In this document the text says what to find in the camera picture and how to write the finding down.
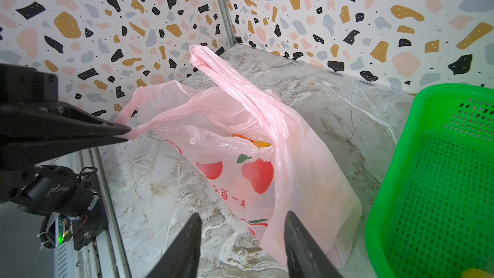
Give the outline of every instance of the red wire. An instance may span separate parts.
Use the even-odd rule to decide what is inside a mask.
[[[87,221],[87,215],[86,215],[86,219],[84,220],[84,222],[81,225],[79,225],[79,227],[77,228],[77,230],[73,234],[76,234],[81,229],[81,227],[84,225],[84,223],[86,223],[86,221]]]

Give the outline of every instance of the black cable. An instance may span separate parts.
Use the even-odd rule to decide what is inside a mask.
[[[55,248],[53,244],[48,241],[48,236],[46,235],[46,227],[48,226],[48,220],[50,219],[51,213],[46,216],[43,219],[43,222],[41,223],[41,229],[40,229],[40,239],[41,243],[44,243],[43,246],[45,246],[46,249],[53,249]]]

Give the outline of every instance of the chinese character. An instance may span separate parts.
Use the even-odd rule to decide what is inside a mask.
[[[227,191],[226,191],[226,190],[223,190],[223,188],[221,188],[221,191],[223,191],[223,192],[221,193],[221,197],[223,198],[223,200],[228,199],[228,195],[226,195],[226,192],[227,192]]]

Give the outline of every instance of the gray floor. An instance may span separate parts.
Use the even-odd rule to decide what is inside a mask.
[[[53,252],[39,250],[42,216],[0,204],[0,268],[2,277],[53,278]]]

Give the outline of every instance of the plastic bag handle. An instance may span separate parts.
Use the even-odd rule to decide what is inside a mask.
[[[278,106],[282,102],[258,89],[209,48],[190,45],[189,51],[192,55],[190,63],[240,102],[259,121],[273,141],[288,136],[288,128]]]

